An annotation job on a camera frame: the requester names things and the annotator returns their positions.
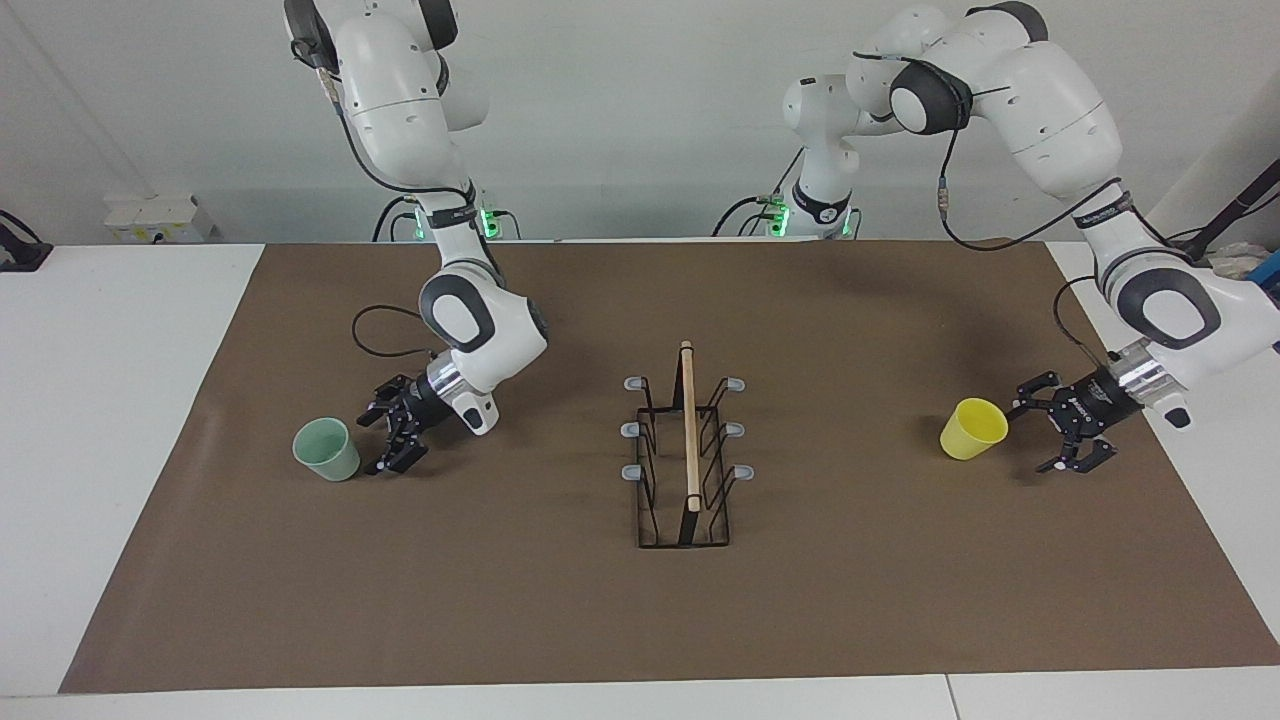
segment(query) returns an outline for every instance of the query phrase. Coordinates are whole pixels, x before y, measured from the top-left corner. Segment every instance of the green cup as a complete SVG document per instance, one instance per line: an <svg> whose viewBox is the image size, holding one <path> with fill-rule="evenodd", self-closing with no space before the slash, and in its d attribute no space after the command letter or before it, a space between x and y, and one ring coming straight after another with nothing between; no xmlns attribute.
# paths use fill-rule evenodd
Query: green cup
<svg viewBox="0 0 1280 720"><path fill-rule="evenodd" d="M303 425L293 438L293 457L330 483L349 480L360 470L360 452L351 433L334 418Z"/></svg>

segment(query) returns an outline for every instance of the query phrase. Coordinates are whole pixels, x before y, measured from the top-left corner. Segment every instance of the yellow cup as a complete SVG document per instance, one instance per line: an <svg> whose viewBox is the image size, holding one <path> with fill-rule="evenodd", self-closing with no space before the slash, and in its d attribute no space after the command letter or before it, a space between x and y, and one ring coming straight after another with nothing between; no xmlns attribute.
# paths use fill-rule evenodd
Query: yellow cup
<svg viewBox="0 0 1280 720"><path fill-rule="evenodd" d="M956 460L973 460L1009 437L1005 411L986 400L970 397L951 414L942 430L942 450Z"/></svg>

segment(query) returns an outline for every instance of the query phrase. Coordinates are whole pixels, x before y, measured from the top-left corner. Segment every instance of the black wire rack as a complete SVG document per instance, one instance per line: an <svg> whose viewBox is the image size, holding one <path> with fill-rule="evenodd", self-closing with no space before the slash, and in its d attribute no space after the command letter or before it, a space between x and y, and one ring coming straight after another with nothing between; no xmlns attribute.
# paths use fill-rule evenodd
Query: black wire rack
<svg viewBox="0 0 1280 720"><path fill-rule="evenodd" d="M746 433L739 423L721 418L721 402L730 392L744 392L746 383L737 378L722 378L705 405L695 407L698 415L698 452L701 479L696 492L687 486L672 491L659 486L657 461L659 451L659 424L666 416L684 416L684 361L676 369L676 389L669 406L658 407L653 401L649 379L627 378L625 387L644 395L645 404L636 410L635 421L622 425L622 437L635 441L635 464L622 469L622 479L636 486L636 543L641 550L698 550L727 547L732 542L730 529L730 493L739 480L751 480L755 470L749 465L732 465L724 457L724 446ZM678 503L684 492L684 502ZM672 520L678 514L678 530L672 533ZM659 518L667 518L664 525Z"/></svg>

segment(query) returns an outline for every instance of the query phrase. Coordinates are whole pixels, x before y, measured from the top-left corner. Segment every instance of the white wall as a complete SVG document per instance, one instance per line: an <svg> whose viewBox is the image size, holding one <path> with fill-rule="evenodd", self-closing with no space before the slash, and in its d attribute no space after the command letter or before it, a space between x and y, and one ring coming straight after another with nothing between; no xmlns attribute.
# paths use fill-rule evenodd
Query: white wall
<svg viewBox="0 0 1280 720"><path fill-rule="evenodd" d="M1220 140L1196 161L1151 213L1169 232L1201 228L1280 158L1280 72L1243 109ZM1262 196L1266 202L1275 191ZM1242 218L1216 245L1252 242L1280 250L1280 202Z"/></svg>
<svg viewBox="0 0 1280 720"><path fill-rule="evenodd" d="M276 0L0 0L146 182L201 197L229 240L364 241L385 193L351 164ZM474 176L539 237L704 234L772 188L796 141L782 94L842 72L892 0L454 0L451 63L484 77L488 123L462 133ZM970 3L941 0L952 15ZM1093 76L1149 208L1280 65L1275 0L1041 0ZM105 242L114 178L76 123L0 47L0 206L55 242ZM861 142L865 234L938 237L943 138ZM1016 233L1057 211L989 128L961 136L955 224ZM1061 231L1070 236L1070 228Z"/></svg>

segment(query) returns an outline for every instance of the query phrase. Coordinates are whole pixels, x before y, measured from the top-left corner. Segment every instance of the white table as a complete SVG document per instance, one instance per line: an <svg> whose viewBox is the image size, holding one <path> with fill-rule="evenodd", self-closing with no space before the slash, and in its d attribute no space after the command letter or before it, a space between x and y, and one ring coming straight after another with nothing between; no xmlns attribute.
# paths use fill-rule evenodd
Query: white table
<svg viewBox="0 0 1280 720"><path fill-rule="evenodd" d="M0 700L0 717L1280 717L1271 667L42 697L61 683L261 250L61 247L37 274L0 275L0 697L19 696ZM1052 251L1065 275L1091 269L1083 245ZM1079 295L1110 347L1132 340L1096 292ZM1192 398L1194 433L1152 423L1274 634L1277 397L1280 356L1263 356Z"/></svg>

